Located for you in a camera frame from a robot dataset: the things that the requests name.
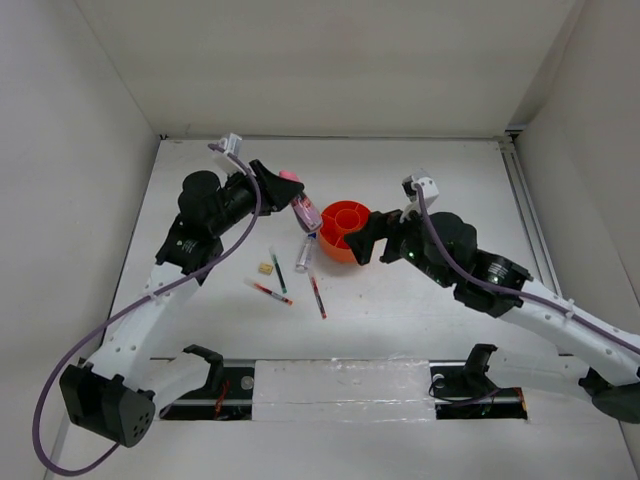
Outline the pink glue bottle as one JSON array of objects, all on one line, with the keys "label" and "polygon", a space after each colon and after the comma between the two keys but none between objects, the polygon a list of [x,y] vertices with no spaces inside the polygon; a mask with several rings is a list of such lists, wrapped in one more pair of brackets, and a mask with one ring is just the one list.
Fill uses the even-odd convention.
[{"label": "pink glue bottle", "polygon": [[322,227],[322,215],[305,192],[295,196],[290,202],[290,206],[300,227],[307,234],[317,232]]}]

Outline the red gel pen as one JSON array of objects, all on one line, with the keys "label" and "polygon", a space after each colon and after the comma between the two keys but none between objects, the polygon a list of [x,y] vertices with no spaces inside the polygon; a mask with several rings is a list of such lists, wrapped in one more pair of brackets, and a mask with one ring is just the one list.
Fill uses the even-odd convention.
[{"label": "red gel pen", "polygon": [[327,319],[327,312],[326,312],[326,308],[324,306],[324,302],[322,300],[321,294],[320,294],[320,289],[319,289],[319,284],[317,281],[317,278],[314,274],[314,272],[312,270],[309,270],[307,272],[312,290],[313,290],[313,294],[314,294],[314,298],[316,300],[316,304],[318,306],[320,315],[322,319]]},{"label": "red gel pen", "polygon": [[260,283],[258,283],[256,281],[254,281],[254,280],[245,279],[244,283],[247,286],[249,286],[250,288],[252,288],[252,289],[254,289],[256,291],[259,291],[259,292],[261,292],[261,293],[263,293],[265,295],[268,295],[269,297],[271,297],[271,298],[273,298],[273,299],[275,299],[275,300],[277,300],[277,301],[279,301],[281,303],[284,303],[284,304],[287,304],[287,305],[292,305],[293,304],[293,301],[290,298],[287,298],[283,294],[277,293],[277,292],[273,291],[272,289],[270,289],[270,288],[268,288],[268,287],[266,287],[266,286],[264,286],[264,285],[262,285],[262,284],[260,284]]}]

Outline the clear blue-cap spray bottle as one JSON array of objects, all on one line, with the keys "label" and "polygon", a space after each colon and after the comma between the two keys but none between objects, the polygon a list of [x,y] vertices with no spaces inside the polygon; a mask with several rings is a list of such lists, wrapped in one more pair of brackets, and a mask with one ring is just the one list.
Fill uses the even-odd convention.
[{"label": "clear blue-cap spray bottle", "polygon": [[308,234],[301,245],[296,258],[294,271],[296,273],[307,272],[313,264],[317,233]]}]

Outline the green gel pen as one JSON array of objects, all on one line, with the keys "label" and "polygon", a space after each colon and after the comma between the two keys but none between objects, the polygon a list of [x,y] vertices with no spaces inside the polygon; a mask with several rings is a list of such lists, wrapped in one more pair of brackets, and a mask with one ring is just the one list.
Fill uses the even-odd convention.
[{"label": "green gel pen", "polygon": [[269,253],[270,253],[271,260],[272,260],[272,263],[274,265],[274,268],[276,270],[276,274],[277,274],[277,277],[278,277],[278,281],[279,281],[279,285],[280,285],[282,294],[285,295],[285,294],[288,293],[288,290],[287,290],[287,286],[286,286],[286,283],[285,283],[284,275],[283,275],[283,272],[282,272],[282,269],[281,269],[281,266],[280,266],[280,262],[279,262],[277,253],[276,253],[275,248],[273,246],[271,246],[269,248]]}]

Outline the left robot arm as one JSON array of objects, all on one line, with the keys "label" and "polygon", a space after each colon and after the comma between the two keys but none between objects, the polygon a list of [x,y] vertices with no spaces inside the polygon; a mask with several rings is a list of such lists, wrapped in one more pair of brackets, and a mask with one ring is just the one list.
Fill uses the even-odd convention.
[{"label": "left robot arm", "polygon": [[237,167],[226,181],[207,170],[184,179],[178,214],[156,254],[140,305],[125,308],[102,345],[60,376],[74,425],[131,448],[158,410],[193,390],[205,397],[220,390],[220,354],[189,345],[163,373],[154,374],[153,350],[213,265],[228,254],[222,235],[245,217],[285,209],[303,189],[302,183],[269,171],[258,160]]}]

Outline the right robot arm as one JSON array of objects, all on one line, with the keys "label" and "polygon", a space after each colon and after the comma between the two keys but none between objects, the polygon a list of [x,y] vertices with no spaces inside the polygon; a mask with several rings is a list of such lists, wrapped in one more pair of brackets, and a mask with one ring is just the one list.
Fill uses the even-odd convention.
[{"label": "right robot arm", "polygon": [[561,299],[529,271],[477,246],[476,229],[440,212],[403,219],[398,210],[373,212],[344,240],[360,265],[374,244],[381,262],[405,260],[456,301],[553,343],[560,354],[534,358],[493,344],[475,345],[458,373],[435,380],[453,406],[480,402],[501,390],[525,387],[584,400],[620,422],[639,421],[639,338]]}]

